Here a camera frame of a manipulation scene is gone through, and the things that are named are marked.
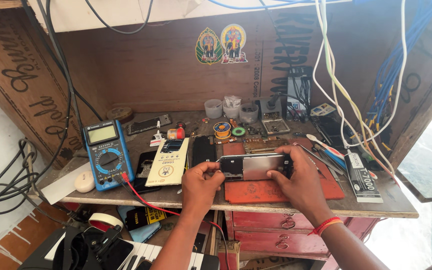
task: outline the multimeter dial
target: multimeter dial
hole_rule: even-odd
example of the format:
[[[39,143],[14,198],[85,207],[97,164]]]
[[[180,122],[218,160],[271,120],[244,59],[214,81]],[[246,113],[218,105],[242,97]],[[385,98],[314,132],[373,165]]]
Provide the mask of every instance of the multimeter dial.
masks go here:
[[[96,169],[102,174],[109,175],[121,169],[123,165],[123,155],[114,148],[105,149],[94,159]]]

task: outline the solder wire spool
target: solder wire spool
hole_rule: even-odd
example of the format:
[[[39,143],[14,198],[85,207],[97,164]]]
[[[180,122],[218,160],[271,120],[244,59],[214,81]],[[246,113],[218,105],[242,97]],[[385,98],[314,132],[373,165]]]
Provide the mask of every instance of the solder wire spool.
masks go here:
[[[240,126],[233,128],[233,131],[231,132],[231,134],[233,136],[236,136],[236,137],[241,137],[245,133],[246,133],[246,130],[243,127],[240,127]]]
[[[213,126],[214,136],[218,139],[227,139],[231,136],[231,125],[228,122],[219,122]]]

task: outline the hand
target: hand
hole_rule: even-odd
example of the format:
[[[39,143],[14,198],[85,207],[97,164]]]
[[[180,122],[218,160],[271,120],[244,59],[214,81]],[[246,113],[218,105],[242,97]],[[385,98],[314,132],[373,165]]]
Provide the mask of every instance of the hand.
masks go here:
[[[203,162],[187,170],[182,178],[183,209],[181,215],[189,215],[200,222],[213,205],[216,191],[221,190],[225,179],[219,170],[219,162]]]
[[[289,154],[293,160],[294,172],[290,179],[276,170],[267,172],[268,177],[279,184],[291,205],[303,213],[314,227],[334,217],[326,204],[318,170],[304,150],[299,146],[285,145],[274,151]]]

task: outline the orange silicone mat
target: orange silicone mat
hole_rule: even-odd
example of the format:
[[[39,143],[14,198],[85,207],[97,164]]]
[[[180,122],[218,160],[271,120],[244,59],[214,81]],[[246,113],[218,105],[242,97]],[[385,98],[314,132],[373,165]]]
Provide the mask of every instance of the orange silicone mat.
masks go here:
[[[299,143],[306,149],[313,147],[311,141],[306,138],[290,139],[289,143]],[[229,143],[223,145],[224,155],[245,154],[243,143]],[[322,191],[327,200],[340,200],[345,197],[343,191],[334,179],[325,163],[311,156],[322,175],[320,176]],[[273,180],[258,181],[227,181],[225,182],[225,199],[231,204],[247,203],[275,203],[287,202],[289,199],[283,194],[279,185]]]

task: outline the multimeter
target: multimeter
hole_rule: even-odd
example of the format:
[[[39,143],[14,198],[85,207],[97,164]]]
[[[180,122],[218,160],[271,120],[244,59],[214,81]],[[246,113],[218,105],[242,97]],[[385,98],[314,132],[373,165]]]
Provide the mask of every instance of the multimeter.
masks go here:
[[[129,181],[133,181],[135,175],[118,120],[85,126],[84,137],[96,190],[104,191],[119,186],[113,178],[123,173],[128,175]]]

